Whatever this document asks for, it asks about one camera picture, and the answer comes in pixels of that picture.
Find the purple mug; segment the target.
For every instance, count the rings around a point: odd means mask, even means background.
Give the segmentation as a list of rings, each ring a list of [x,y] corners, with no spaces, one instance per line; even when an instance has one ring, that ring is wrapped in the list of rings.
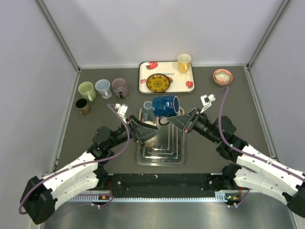
[[[112,88],[115,95],[119,98],[124,98],[128,95],[128,84],[123,78],[114,79],[112,82]]]

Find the brown striped cup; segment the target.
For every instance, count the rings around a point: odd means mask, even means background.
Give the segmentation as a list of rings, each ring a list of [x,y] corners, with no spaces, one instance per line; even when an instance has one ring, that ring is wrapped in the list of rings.
[[[79,109],[81,115],[87,115],[91,111],[90,103],[84,98],[77,100],[75,105]]]

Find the light blue white mug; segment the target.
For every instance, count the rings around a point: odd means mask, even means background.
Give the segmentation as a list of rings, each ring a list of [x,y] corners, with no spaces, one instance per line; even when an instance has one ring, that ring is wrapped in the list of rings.
[[[112,96],[111,84],[106,79],[100,79],[95,83],[95,89],[103,99],[109,99]]]

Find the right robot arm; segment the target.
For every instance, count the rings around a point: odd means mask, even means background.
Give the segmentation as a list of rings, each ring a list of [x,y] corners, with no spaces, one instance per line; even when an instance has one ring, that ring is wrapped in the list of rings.
[[[223,170],[226,188],[238,186],[263,193],[279,200],[293,213],[305,216],[304,172],[279,163],[237,137],[236,127],[227,116],[211,123],[206,114],[195,108],[167,120],[186,134],[196,131],[218,145],[216,151],[220,156],[232,162]]]

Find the dark blue mug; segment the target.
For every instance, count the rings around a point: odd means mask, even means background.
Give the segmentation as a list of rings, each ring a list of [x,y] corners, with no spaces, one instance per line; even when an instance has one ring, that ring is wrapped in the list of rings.
[[[180,102],[176,95],[155,96],[152,99],[152,108],[154,116],[158,118],[158,124],[164,126],[169,124],[169,122],[162,124],[161,119],[177,116],[180,109]]]

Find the green mug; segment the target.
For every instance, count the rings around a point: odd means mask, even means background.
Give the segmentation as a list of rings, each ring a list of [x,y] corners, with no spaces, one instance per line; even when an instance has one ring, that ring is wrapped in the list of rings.
[[[78,87],[78,92],[89,102],[93,102],[97,96],[95,87],[91,82],[82,82]]]

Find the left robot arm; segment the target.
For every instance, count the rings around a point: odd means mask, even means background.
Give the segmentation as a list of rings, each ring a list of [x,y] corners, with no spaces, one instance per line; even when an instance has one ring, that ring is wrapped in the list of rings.
[[[42,178],[32,177],[20,199],[20,214],[27,214],[34,224],[48,220],[55,210],[76,195],[93,188],[103,189],[108,184],[104,164],[117,155],[112,148],[132,139],[143,144],[157,136],[156,126],[139,121],[131,115],[117,130],[99,127],[93,144],[77,159],[55,173]]]

